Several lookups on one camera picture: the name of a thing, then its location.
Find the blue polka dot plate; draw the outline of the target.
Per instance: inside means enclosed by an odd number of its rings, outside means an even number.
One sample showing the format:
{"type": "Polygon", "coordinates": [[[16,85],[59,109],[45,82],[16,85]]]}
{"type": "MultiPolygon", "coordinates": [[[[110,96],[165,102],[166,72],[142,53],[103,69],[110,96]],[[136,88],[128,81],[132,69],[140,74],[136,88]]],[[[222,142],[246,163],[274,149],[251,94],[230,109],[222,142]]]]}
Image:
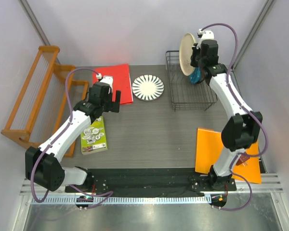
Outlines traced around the blue polka dot plate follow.
{"type": "Polygon", "coordinates": [[[199,67],[194,69],[193,73],[189,76],[189,80],[191,84],[199,84],[203,81],[199,67]]]}

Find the white blue striped plate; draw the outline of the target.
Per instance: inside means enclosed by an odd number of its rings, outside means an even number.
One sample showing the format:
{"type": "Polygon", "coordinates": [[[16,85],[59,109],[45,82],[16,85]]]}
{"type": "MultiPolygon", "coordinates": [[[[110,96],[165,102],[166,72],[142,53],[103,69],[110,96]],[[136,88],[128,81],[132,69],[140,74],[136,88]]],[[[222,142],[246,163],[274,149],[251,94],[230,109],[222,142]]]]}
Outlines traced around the white blue striped plate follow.
{"type": "Polygon", "coordinates": [[[131,85],[134,96],[146,102],[158,99],[164,88],[163,81],[155,75],[141,75],[131,85]]]}

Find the cream plate with twig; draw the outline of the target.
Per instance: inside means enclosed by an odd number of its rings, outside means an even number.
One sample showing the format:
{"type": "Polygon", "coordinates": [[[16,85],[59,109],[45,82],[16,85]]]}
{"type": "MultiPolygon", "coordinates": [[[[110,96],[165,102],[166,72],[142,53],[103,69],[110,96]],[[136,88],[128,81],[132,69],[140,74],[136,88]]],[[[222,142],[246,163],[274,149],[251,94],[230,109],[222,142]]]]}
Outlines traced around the cream plate with twig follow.
{"type": "Polygon", "coordinates": [[[179,63],[180,68],[185,76],[191,75],[195,68],[191,65],[191,56],[193,53],[193,45],[196,43],[195,37],[191,33],[186,33],[179,47],[179,63]]]}

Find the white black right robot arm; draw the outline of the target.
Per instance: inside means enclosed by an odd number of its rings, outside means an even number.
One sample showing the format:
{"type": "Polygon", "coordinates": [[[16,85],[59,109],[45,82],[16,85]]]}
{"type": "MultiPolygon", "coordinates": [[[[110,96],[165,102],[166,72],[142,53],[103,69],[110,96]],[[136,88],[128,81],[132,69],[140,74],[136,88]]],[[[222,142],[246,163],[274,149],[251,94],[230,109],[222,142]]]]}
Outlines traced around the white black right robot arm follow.
{"type": "Polygon", "coordinates": [[[222,152],[208,173],[208,185],[213,190],[223,190],[229,183],[234,165],[257,141],[263,119],[260,112],[245,104],[226,66],[218,60],[217,41],[205,39],[192,45],[191,66],[199,68],[201,79],[216,93],[228,117],[221,132],[222,152]]]}

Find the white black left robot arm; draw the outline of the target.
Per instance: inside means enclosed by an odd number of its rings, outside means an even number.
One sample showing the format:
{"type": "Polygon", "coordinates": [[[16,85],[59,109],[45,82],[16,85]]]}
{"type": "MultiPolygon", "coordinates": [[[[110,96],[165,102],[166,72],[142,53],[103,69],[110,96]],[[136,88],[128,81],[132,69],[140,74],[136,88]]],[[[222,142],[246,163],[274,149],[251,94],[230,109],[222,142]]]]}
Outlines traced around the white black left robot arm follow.
{"type": "Polygon", "coordinates": [[[89,88],[88,100],[79,101],[71,116],[44,143],[25,152],[25,174],[31,182],[49,191],[56,191],[62,185],[76,185],[82,192],[88,192],[93,180],[80,167],[63,168],[60,162],[78,136],[104,112],[119,112],[120,94],[113,92],[113,78],[106,76],[89,88]]]}

